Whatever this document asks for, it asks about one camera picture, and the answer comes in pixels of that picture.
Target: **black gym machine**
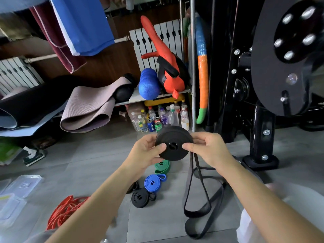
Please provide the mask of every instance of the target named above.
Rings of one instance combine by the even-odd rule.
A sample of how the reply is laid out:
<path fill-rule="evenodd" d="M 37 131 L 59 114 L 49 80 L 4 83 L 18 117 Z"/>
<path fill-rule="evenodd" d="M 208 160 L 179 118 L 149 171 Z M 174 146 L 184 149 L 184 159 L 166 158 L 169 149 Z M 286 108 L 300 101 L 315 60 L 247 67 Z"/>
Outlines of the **black gym machine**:
<path fill-rule="evenodd" d="M 276 128 L 324 130 L 324 0 L 196 0 L 211 30 L 205 130 L 241 131 L 243 161 L 276 169 Z"/>

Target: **forearm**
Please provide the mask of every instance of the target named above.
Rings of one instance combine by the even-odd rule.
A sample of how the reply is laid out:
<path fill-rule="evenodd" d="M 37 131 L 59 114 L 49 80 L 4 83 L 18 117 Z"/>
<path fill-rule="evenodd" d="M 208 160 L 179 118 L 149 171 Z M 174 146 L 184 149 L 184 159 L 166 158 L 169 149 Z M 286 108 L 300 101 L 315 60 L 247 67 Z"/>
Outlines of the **forearm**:
<path fill-rule="evenodd" d="M 98 243 L 132 183 L 132 174 L 119 167 L 46 243 Z"/>
<path fill-rule="evenodd" d="M 238 162 L 222 174 L 268 243 L 324 242 L 324 234 Z"/>

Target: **wooden wall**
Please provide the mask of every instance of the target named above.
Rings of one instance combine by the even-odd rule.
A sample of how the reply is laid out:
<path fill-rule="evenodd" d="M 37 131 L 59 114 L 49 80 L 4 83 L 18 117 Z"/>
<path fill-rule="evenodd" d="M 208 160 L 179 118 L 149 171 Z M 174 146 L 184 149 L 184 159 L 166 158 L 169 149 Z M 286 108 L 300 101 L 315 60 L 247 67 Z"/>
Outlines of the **wooden wall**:
<path fill-rule="evenodd" d="M 141 15 L 147 16 L 152 24 L 159 24 L 179 19 L 180 17 L 177 4 L 161 6 L 127 16 L 113 17 L 109 19 L 109 24 L 115 39 L 129 35 L 130 30 L 141 28 Z M 0 59 L 15 56 L 33 58 L 49 54 L 53 54 L 51 46 L 47 41 L 38 37 L 10 42 L 0 46 Z M 102 87 L 109 85 L 125 73 L 132 73 L 139 81 L 140 69 L 132 41 L 113 44 L 95 56 L 86 57 L 86 60 L 87 64 L 73 73 L 73 75 L 80 76 L 87 86 Z M 58 58 L 37 61 L 32 66 L 44 81 L 69 74 Z"/>

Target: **hand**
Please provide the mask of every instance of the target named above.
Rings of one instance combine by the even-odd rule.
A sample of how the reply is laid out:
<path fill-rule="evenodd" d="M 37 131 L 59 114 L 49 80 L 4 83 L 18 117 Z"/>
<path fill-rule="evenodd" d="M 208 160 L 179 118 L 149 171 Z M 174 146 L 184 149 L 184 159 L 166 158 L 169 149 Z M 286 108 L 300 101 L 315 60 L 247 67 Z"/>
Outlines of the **hand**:
<path fill-rule="evenodd" d="M 191 136 L 194 144 L 184 143 L 182 148 L 200 155 L 220 175 L 222 175 L 226 166 L 233 161 L 236 162 L 219 134 L 194 132 Z"/>
<path fill-rule="evenodd" d="M 156 134 L 143 136 L 135 142 L 127 159 L 123 162 L 122 167 L 125 167 L 134 176 L 132 182 L 137 181 L 147 167 L 163 160 L 157 156 L 167 148 L 167 145 L 161 143 L 155 147 L 155 139 Z"/>

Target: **green can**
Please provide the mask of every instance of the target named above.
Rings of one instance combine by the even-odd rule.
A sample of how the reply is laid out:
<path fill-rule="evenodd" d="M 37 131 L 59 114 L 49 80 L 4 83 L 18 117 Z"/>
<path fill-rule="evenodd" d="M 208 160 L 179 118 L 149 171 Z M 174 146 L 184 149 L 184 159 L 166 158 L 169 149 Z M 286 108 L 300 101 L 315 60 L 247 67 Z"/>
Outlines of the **green can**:
<path fill-rule="evenodd" d="M 160 121 L 155 122 L 155 129 L 157 132 L 159 132 L 162 129 L 162 124 Z"/>

